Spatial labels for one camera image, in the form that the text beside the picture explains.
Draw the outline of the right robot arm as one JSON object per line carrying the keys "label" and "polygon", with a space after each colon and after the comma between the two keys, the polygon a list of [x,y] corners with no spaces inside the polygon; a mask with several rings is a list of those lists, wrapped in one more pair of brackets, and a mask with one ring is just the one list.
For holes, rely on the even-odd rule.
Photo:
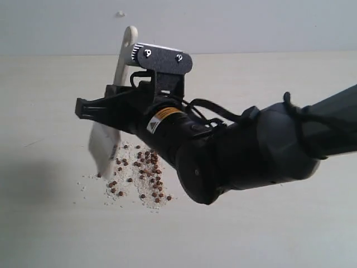
{"label": "right robot arm", "polygon": [[76,115],[136,135],[176,170],[197,203],[304,180],[322,160],[356,151],[356,86],[303,108],[285,93],[280,103],[236,115],[208,100],[184,101],[182,74],[133,76],[141,81],[77,99]]}

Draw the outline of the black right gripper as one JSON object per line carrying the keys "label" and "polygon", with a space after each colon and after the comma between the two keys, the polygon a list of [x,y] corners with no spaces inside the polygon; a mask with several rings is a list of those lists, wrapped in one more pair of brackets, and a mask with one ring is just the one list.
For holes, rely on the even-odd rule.
{"label": "black right gripper", "polygon": [[108,85],[105,96],[77,99],[75,114],[105,126],[136,135],[174,168],[195,167],[194,121],[184,111],[183,74],[138,71],[149,77],[138,85]]}

